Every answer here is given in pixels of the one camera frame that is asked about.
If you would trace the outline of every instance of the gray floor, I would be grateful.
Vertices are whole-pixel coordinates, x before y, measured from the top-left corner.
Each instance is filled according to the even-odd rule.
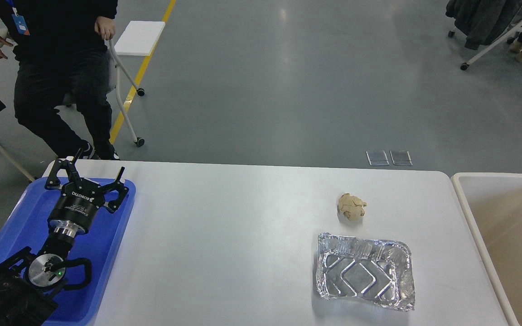
[[[117,35],[168,4],[121,0]],[[366,150],[409,150],[414,166],[383,168],[522,173],[522,65],[501,45],[462,72],[475,52],[446,36],[445,4],[178,0],[130,107],[146,144],[123,126],[120,157],[371,168]],[[134,73],[141,61],[124,58]],[[0,60],[0,142],[41,175],[53,153],[13,118],[16,72]],[[0,156],[0,227],[25,186]]]

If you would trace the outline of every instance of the crumpled paper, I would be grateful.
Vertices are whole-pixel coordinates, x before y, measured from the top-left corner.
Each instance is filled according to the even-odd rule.
[[[356,196],[350,194],[342,194],[338,200],[338,212],[347,217],[350,221],[355,221],[359,217],[365,215],[364,207],[368,206],[366,202]]]

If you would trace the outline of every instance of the blue tray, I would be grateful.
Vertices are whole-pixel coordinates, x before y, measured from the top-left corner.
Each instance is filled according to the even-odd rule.
[[[99,184],[107,184],[113,179],[91,179]],[[32,254],[37,254],[48,237],[47,220],[55,206],[60,191],[45,190],[46,178],[35,180],[21,195],[21,198],[4,227],[0,231],[0,263],[25,246],[31,247]],[[67,178],[61,177],[62,184]],[[61,291],[54,297],[58,309],[44,325],[46,326],[85,326],[94,317],[108,283],[112,265],[116,259],[128,217],[134,204],[136,187],[126,180],[128,194],[120,208],[110,214],[100,208],[87,235],[76,237],[74,248],[68,258],[89,258],[92,262],[92,282],[76,291]],[[116,192],[106,195],[106,200],[114,200]],[[66,272],[68,283],[83,281],[81,266],[70,268]]]

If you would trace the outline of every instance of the caster wheel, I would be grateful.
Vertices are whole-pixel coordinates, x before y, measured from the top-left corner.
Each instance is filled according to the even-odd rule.
[[[136,144],[137,147],[142,147],[144,144],[145,144],[145,139],[144,138],[136,138],[136,142],[134,142]]]

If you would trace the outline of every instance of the aluminum foil tray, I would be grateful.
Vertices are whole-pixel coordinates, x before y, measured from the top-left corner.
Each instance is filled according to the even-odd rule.
[[[315,280],[325,299],[348,297],[400,311],[414,310],[414,279],[406,244],[321,233]]]

